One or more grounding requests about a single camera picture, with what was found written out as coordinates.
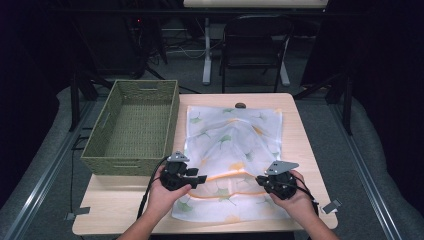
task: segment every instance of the green wicker basket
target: green wicker basket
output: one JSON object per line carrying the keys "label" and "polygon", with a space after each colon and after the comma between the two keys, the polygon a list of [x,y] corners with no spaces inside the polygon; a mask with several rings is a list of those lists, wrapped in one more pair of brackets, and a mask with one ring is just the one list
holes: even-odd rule
{"label": "green wicker basket", "polygon": [[117,80],[81,159],[97,175],[150,176],[172,153],[178,81]]}

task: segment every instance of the white cloth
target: white cloth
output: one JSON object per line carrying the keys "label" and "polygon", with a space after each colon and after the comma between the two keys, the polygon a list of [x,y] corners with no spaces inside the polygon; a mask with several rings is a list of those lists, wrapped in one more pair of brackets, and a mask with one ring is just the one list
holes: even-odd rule
{"label": "white cloth", "polygon": [[172,216],[193,222],[282,219],[255,180],[280,160],[281,109],[189,106],[184,155],[206,183],[176,201]]}

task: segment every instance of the forearm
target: forearm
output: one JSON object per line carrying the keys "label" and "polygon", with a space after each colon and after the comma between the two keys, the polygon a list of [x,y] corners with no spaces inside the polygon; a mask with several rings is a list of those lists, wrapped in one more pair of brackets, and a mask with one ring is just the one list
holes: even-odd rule
{"label": "forearm", "polygon": [[148,240],[150,234],[160,221],[161,217],[156,214],[143,214],[135,221],[118,239],[119,240]]}
{"label": "forearm", "polygon": [[339,239],[334,232],[317,216],[298,221],[312,240]]}

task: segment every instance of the metal rail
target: metal rail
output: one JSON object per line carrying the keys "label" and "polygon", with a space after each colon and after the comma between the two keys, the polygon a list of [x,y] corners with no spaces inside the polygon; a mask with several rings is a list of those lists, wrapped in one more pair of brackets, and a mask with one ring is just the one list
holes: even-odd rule
{"label": "metal rail", "polygon": [[389,210],[386,207],[384,199],[381,197],[380,192],[378,191],[377,186],[374,183],[374,180],[368,171],[368,167],[365,164],[365,161],[359,151],[355,139],[352,135],[349,135],[341,121],[341,113],[336,105],[329,105],[330,112],[332,113],[334,119],[336,120],[337,127],[342,133],[346,143],[349,145],[349,148],[355,159],[354,163],[356,170],[358,171],[359,178],[364,186],[365,192],[368,195],[368,198],[371,202],[372,207],[377,215],[378,220],[383,228],[384,233],[386,234],[387,239],[401,240],[402,237],[393,222],[392,216],[390,215]]}
{"label": "metal rail", "polygon": [[81,121],[76,126],[73,132],[69,132],[65,137],[56,157],[53,159],[51,164],[46,168],[43,175],[38,180],[37,185],[34,187],[31,195],[28,197],[25,205],[16,217],[9,231],[7,232],[5,239],[23,239],[26,230],[31,224],[32,219],[40,208],[44,201],[47,193],[53,185],[56,176],[58,175],[64,161],[65,155],[68,150],[72,147],[72,144],[78,138],[78,134],[81,132],[83,125],[85,124],[89,113],[94,107],[95,102],[88,101],[81,111]]}

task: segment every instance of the black cable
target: black cable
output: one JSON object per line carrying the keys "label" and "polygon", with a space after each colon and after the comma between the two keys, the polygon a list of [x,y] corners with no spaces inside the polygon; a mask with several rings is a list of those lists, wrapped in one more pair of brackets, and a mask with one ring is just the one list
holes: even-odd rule
{"label": "black cable", "polygon": [[303,189],[303,188],[301,188],[301,187],[299,187],[299,186],[291,185],[291,184],[288,184],[288,183],[281,183],[281,182],[278,182],[278,183],[280,183],[280,184],[282,184],[282,185],[284,185],[284,186],[287,186],[287,187],[291,187],[291,188],[298,189],[298,190],[300,190],[300,191],[302,191],[302,192],[306,193],[306,195],[308,195],[308,196],[309,196],[309,198],[311,199],[312,207],[314,208],[315,214],[316,214],[317,216],[319,216],[319,211],[318,211],[318,202],[315,200],[314,196],[312,196],[311,192],[309,191],[309,189],[308,189],[308,187],[305,185],[305,183],[304,183],[302,180],[300,180],[299,178],[297,178],[297,177],[295,177],[295,178],[296,178],[297,180],[299,180],[300,182],[302,182],[302,183],[303,183],[303,186],[305,186],[306,190],[305,190],[305,189]]}
{"label": "black cable", "polygon": [[156,179],[153,179],[153,178],[155,177],[155,174],[156,174],[156,172],[157,172],[157,170],[158,170],[159,166],[160,166],[160,165],[162,165],[162,163],[163,163],[166,159],[168,159],[168,156],[167,156],[167,157],[164,157],[164,158],[163,158],[163,159],[162,159],[162,160],[161,160],[161,161],[160,161],[160,162],[156,165],[155,169],[153,170],[152,176],[150,176],[150,180],[149,180],[149,183],[147,184],[146,192],[144,193],[144,196],[143,196],[143,198],[142,198],[142,200],[141,200],[141,203],[140,203],[140,207],[139,207],[139,209],[138,209],[137,219],[138,219],[139,217],[141,217],[141,215],[143,214],[144,205],[146,205],[146,202],[147,202],[147,195],[149,194],[150,188],[152,187],[152,183],[158,179],[158,178],[156,178]]}

